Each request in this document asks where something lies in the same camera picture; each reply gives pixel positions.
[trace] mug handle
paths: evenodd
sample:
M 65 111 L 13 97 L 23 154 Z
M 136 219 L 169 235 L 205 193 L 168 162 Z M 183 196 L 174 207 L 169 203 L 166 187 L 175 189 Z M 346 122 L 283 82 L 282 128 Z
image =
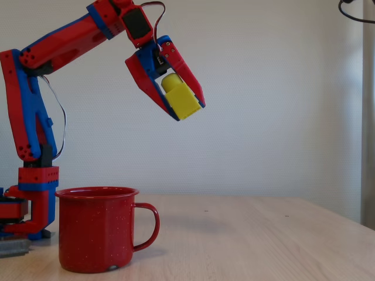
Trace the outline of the mug handle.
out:
M 140 250 L 146 249 L 147 247 L 151 246 L 151 244 L 156 240 L 156 237 L 158 236 L 159 229 L 160 229 L 160 218 L 159 218 L 158 210 L 151 204 L 135 203 L 135 208 L 143 208 L 143 209 L 151 210 L 154 213 L 154 216 L 155 216 L 154 233 L 152 233 L 150 239 L 148 239 L 146 242 L 134 247 L 134 252 L 138 252 Z

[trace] white wall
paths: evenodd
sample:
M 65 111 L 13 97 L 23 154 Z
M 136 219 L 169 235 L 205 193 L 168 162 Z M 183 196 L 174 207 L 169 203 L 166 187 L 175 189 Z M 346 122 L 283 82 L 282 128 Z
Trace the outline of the white wall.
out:
M 125 34 L 50 75 L 69 115 L 60 188 L 299 196 L 358 220 L 362 25 L 337 2 L 165 0 L 159 35 L 172 37 L 207 102 L 183 122 L 137 89 Z M 22 49 L 90 3 L 3 1 L 0 50 Z M 361 15 L 361 3 L 349 10 Z M 60 145 L 62 114 L 42 91 Z M 8 187 L 21 161 L 2 80 L 0 93 L 0 185 Z

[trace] mug rim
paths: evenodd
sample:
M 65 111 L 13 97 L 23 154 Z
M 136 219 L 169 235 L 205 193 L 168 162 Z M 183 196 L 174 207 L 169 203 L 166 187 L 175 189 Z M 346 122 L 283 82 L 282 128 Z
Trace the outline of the mug rim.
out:
M 77 196 L 74 192 L 77 191 L 95 191 L 102 189 L 110 190 L 128 190 L 129 193 L 108 195 L 108 196 Z M 62 189 L 55 192 L 55 196 L 58 198 L 69 199 L 69 200 L 106 200 L 106 199 L 118 199 L 124 197 L 132 197 L 139 193 L 139 190 L 132 189 L 130 187 L 116 187 L 116 186 L 91 186 L 91 187 L 75 187 L 73 189 Z

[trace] blue plastic part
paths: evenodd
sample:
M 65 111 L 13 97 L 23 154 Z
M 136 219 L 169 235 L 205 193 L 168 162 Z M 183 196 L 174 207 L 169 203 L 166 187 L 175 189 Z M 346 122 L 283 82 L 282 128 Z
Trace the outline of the blue plastic part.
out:
M 52 188 L 49 190 L 49 198 L 48 198 L 48 224 L 51 224 L 54 221 L 54 214 L 56 209 L 56 196 L 54 193 L 56 192 L 56 188 Z
M 21 191 L 46 191 L 59 186 L 59 181 L 51 183 L 19 183 L 18 189 Z
M 158 44 L 163 45 L 165 42 L 172 42 L 168 35 L 164 35 L 158 39 Z
M 39 40 L 35 41 L 34 43 L 30 44 L 28 47 L 24 48 L 22 51 L 25 52 L 27 48 L 31 48 L 33 47 L 34 45 L 38 44 L 39 42 L 45 40 L 46 38 L 48 38 L 49 36 L 51 35 L 54 35 L 55 33 L 65 29 L 65 28 L 68 28 L 69 26 L 71 25 L 75 25 L 77 22 L 80 22 L 81 20 L 87 18 L 88 16 L 90 16 L 89 14 L 86 14 L 84 15 L 82 18 L 79 18 L 77 20 L 75 20 L 74 22 L 71 22 L 71 23 L 68 23 L 67 25 L 64 25 L 63 27 L 59 28 L 59 29 L 56 29 L 55 31 L 52 31 L 46 35 L 44 35 L 42 38 L 40 38 Z
M 95 21 L 97 27 L 100 29 L 100 31 L 103 32 L 103 34 L 106 36 L 108 40 L 111 40 L 113 37 L 115 37 L 108 28 L 108 26 L 105 24 L 105 22 L 103 21 L 103 19 L 101 18 L 100 14 L 98 13 L 93 4 L 87 6 L 86 9 L 88 10 L 88 14 Z
M 163 44 L 165 42 L 171 42 L 171 39 L 169 36 L 162 36 L 158 39 L 159 44 Z M 165 98 L 162 90 L 160 89 L 159 84 L 155 81 L 157 78 L 159 78 L 161 75 L 155 70 L 154 65 L 154 50 L 157 48 L 155 42 L 151 40 L 149 43 L 147 43 L 145 46 L 143 46 L 141 49 L 135 52 L 137 55 L 137 58 L 139 62 L 141 63 L 143 69 L 146 71 L 147 76 L 152 81 L 154 87 L 156 88 L 160 98 L 162 99 L 166 109 L 168 110 L 168 113 L 170 116 L 172 116 L 175 120 L 180 121 L 180 119 L 177 117 L 177 114 L 173 110 L 173 108 L 169 105 L 168 100 Z
M 46 135 L 47 143 L 52 146 L 52 155 L 55 157 L 57 154 L 57 147 L 50 126 L 52 120 L 48 117 L 46 107 L 40 94 L 38 78 L 28 77 L 24 72 L 18 59 L 20 54 L 19 50 L 12 50 L 12 54 L 16 67 L 19 89 L 21 91 L 23 123 L 25 124 L 29 144 L 31 145 L 30 151 L 33 153 L 34 158 L 40 158 L 41 151 L 36 133 L 36 118 L 39 118 L 40 124 L 42 124 L 42 128 Z
M 10 237 L 13 236 L 13 233 L 0 232 L 0 237 Z
M 41 240 L 43 237 L 42 237 L 42 232 L 39 231 L 37 233 L 33 233 L 33 234 L 29 234 L 28 235 L 28 238 L 29 240 L 33 241 L 33 240 Z

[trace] black cable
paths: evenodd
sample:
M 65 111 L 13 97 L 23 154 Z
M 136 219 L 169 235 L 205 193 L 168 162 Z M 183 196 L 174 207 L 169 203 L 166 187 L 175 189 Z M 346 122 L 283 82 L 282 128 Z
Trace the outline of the black cable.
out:
M 343 4 L 343 1 L 340 0 L 340 3 L 339 3 L 339 10 L 340 10 L 340 12 L 341 12 L 345 17 L 347 17 L 347 18 L 349 18 L 349 19 L 352 19 L 352 20 L 355 20 L 356 22 L 373 23 L 373 24 L 375 24 L 375 20 L 359 19 L 359 18 L 355 18 L 354 16 L 348 15 L 348 14 L 342 9 L 342 4 Z

